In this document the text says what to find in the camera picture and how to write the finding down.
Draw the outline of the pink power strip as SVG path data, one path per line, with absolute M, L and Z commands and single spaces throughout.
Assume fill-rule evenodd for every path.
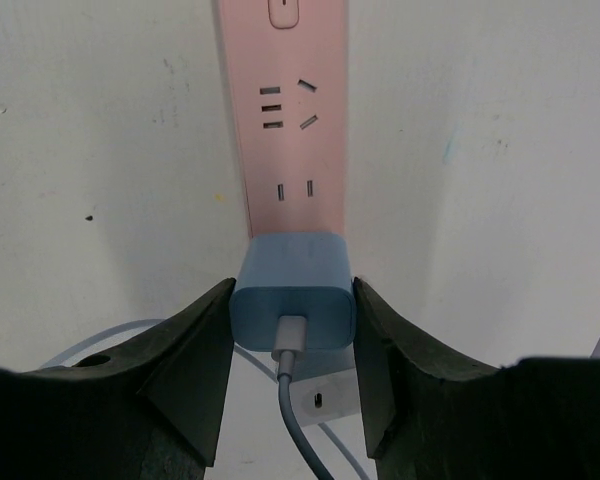
M 217 8 L 251 235 L 343 234 L 347 2 Z

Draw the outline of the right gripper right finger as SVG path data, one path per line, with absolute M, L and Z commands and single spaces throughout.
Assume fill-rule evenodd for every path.
M 600 359 L 496 368 L 353 284 L 366 451 L 381 479 L 600 479 Z

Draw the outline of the light blue charger plug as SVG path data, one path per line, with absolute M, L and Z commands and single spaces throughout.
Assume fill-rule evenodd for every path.
M 307 320 L 309 351 L 346 348 L 356 332 L 356 304 L 346 241 L 330 232 L 254 237 L 229 303 L 234 340 L 274 350 L 279 319 Z

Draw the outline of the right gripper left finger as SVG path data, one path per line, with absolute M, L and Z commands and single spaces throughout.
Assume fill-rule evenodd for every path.
M 225 405 L 234 285 L 71 367 L 0 368 L 0 479 L 202 478 Z

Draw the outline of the silver white charger plug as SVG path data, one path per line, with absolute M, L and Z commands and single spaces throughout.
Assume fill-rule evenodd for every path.
M 308 352 L 295 366 L 290 396 L 301 427 L 360 412 L 353 346 Z

